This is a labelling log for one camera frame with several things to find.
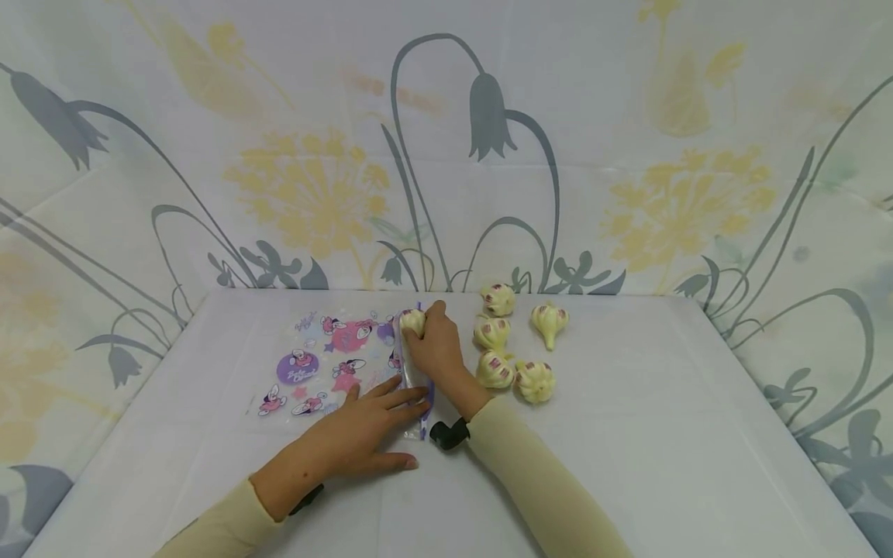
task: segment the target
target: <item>printed plastic bag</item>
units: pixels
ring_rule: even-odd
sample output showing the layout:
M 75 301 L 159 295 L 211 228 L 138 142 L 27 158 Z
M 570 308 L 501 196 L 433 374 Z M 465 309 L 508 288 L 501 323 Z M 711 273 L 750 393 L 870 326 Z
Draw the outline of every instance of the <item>printed plastic bag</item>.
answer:
M 421 303 L 416 304 L 416 308 L 421 309 Z M 428 396 L 426 399 L 431 404 L 429 410 L 421 416 L 417 424 L 412 425 L 409 429 L 404 432 L 404 437 L 413 439 L 413 440 L 424 440 L 426 436 L 428 436 L 428 417 L 431 415 L 431 410 L 434 408 L 434 382 L 426 378 L 421 372 L 416 370 L 413 366 L 412 358 L 409 355 L 409 351 L 405 350 L 405 343 L 403 339 L 403 333 L 400 331 L 400 316 L 404 313 L 408 312 L 407 310 L 401 310 L 394 314 L 395 318 L 394 322 L 394 330 L 396 335 L 394 337 L 394 357 L 395 365 L 399 368 L 400 374 L 403 376 L 403 382 L 401 382 L 401 387 L 428 387 Z
M 353 385 L 365 394 L 402 373 L 393 316 L 379 321 L 374 310 L 355 311 L 306 312 L 284 328 L 246 414 L 297 433 L 335 412 Z M 414 430 L 407 437 L 418 438 Z

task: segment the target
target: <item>left hand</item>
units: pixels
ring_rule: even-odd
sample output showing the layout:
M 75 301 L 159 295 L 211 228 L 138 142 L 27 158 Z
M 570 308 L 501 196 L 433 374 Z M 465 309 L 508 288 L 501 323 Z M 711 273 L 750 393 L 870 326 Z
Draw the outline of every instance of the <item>left hand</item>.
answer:
M 341 408 L 320 419 L 303 436 L 282 449 L 251 477 L 263 507 L 282 521 L 316 485 L 333 477 L 375 475 L 417 469 L 410 454 L 378 452 L 389 431 L 416 421 L 430 404 L 402 406 L 428 394 L 426 387 L 393 391 L 400 376 L 360 397 L 351 387 Z

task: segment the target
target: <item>black wristband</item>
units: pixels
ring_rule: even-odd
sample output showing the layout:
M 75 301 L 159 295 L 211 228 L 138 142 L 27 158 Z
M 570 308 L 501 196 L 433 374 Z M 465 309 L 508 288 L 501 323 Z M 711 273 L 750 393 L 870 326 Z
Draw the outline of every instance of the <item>black wristband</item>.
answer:
M 431 428 L 430 436 L 431 441 L 445 452 L 458 446 L 466 438 L 472 437 L 465 419 L 456 421 L 452 428 L 448 427 L 445 422 L 438 422 Z
M 297 503 L 295 509 L 288 513 L 288 515 L 295 515 L 300 512 L 303 508 L 313 503 L 313 500 L 316 499 L 316 496 L 319 496 L 322 490 L 325 488 L 325 485 L 316 485 L 316 488 L 307 493 L 307 496 L 301 498 L 301 501 Z

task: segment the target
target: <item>hand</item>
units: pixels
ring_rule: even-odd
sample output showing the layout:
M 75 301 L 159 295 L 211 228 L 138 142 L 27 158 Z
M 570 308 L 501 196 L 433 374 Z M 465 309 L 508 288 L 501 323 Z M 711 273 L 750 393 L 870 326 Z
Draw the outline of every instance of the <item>hand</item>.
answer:
M 446 308 L 447 303 L 438 300 L 425 312 L 422 338 L 411 329 L 404 329 L 403 336 L 415 368 L 431 378 L 462 418 L 471 422 L 492 397 L 465 368 L 459 328 L 447 318 Z
M 340 409 L 320 419 L 251 477 L 258 499 L 275 521 L 285 519 L 326 479 L 418 468 L 410 454 L 377 451 L 389 431 L 418 420 L 430 407 L 427 401 L 401 406 L 422 399 L 428 389 L 393 391 L 400 379 L 395 376 L 363 397 L 359 384 L 354 385 Z
M 467 374 L 459 346 L 459 328 L 447 318 L 447 303 L 438 300 L 425 312 L 424 338 L 411 329 L 403 335 L 415 367 L 437 384 L 445 376 Z

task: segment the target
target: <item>white table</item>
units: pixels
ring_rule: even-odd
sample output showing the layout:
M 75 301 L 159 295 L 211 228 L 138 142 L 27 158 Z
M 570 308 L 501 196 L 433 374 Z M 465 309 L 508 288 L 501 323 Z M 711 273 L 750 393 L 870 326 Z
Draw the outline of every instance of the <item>white table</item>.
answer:
M 255 371 L 271 362 L 269 340 L 302 310 L 371 297 L 395 309 L 436 298 L 211 294 L 28 556 L 149 556 L 290 441 L 244 419 Z M 473 369 L 480 297 L 442 297 Z M 548 354 L 527 325 L 544 296 L 519 298 L 510 344 L 552 365 L 556 395 L 541 408 L 517 408 L 638 558 L 876 556 L 694 303 L 549 298 L 572 315 L 556 351 Z M 432 418 L 452 421 L 455 411 L 441 398 Z M 419 470 L 351 487 L 329 483 L 264 555 L 540 555 L 497 483 L 465 451 L 397 444 L 418 455 Z

